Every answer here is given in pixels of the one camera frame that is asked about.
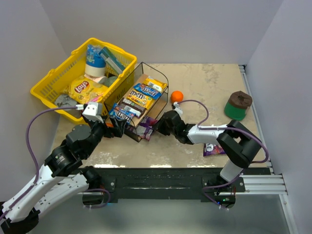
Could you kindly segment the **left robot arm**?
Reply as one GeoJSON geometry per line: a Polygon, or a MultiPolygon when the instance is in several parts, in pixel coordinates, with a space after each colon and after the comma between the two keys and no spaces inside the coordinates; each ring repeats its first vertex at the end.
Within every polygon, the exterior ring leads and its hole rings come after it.
{"type": "Polygon", "coordinates": [[[126,121],[114,117],[110,120],[111,124],[106,124],[103,118],[75,126],[47,157],[35,178],[13,198],[0,204],[1,229],[5,234],[28,233],[45,214],[81,192],[101,192],[110,201],[111,195],[94,167],[73,173],[102,138],[122,137],[126,121]]]}

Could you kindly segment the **yellow M&M's bag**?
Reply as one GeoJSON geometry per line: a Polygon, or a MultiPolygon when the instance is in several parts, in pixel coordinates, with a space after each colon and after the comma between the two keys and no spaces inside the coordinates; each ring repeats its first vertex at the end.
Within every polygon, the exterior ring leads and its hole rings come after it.
{"type": "Polygon", "coordinates": [[[135,89],[131,90],[126,98],[147,110],[149,110],[155,102],[151,97],[144,95],[135,89]]]}

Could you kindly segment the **blue M&M's bag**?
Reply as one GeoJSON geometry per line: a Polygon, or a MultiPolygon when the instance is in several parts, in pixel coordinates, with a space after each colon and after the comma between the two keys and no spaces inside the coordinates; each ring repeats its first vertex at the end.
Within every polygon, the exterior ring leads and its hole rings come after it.
{"type": "Polygon", "coordinates": [[[138,83],[134,86],[134,89],[152,99],[158,99],[161,97],[161,92],[145,84],[138,83]]]}
{"type": "Polygon", "coordinates": [[[122,109],[118,104],[114,104],[112,109],[109,112],[111,117],[115,117],[118,120],[126,120],[127,123],[130,123],[132,118],[135,116],[134,113],[122,109]]]}

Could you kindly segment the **small yellow snack bar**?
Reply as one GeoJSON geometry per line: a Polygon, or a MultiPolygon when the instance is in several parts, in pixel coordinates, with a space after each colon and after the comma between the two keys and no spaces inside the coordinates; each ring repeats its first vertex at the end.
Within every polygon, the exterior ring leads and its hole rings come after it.
{"type": "Polygon", "coordinates": [[[154,78],[152,78],[151,76],[148,76],[148,77],[144,80],[143,83],[144,83],[145,85],[148,85],[149,87],[151,87],[151,88],[157,90],[158,92],[161,92],[161,93],[162,93],[162,92],[167,88],[167,86],[168,86],[167,83],[164,83],[164,82],[161,82],[161,81],[159,81],[159,80],[157,80],[157,79],[154,79],[154,78]]]}

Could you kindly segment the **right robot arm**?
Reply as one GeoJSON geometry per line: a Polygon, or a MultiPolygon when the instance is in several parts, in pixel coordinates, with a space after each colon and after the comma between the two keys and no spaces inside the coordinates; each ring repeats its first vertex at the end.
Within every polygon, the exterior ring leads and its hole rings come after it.
{"type": "Polygon", "coordinates": [[[165,112],[153,129],[165,136],[174,135],[182,144],[215,144],[221,146],[229,160],[220,172],[220,177],[233,181],[253,162],[260,149],[264,148],[258,137],[237,120],[219,126],[201,126],[185,123],[177,111],[165,112]]]}

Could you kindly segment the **brown chocolate bag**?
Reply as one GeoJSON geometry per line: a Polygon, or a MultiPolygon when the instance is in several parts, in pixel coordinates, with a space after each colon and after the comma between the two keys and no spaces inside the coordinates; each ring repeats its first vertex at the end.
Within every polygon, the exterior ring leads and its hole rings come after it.
{"type": "Polygon", "coordinates": [[[137,118],[140,118],[145,113],[146,110],[146,108],[124,97],[119,101],[118,104],[122,109],[134,113],[137,118]]]}

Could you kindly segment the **purple Fox's candy bag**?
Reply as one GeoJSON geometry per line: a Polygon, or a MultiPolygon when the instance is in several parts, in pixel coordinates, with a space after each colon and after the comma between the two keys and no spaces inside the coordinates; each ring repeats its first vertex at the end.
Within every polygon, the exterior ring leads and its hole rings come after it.
{"type": "Polygon", "coordinates": [[[137,127],[127,125],[125,134],[137,142],[140,142],[142,139],[149,141],[153,133],[153,126],[156,123],[156,119],[146,116],[137,127]]]}

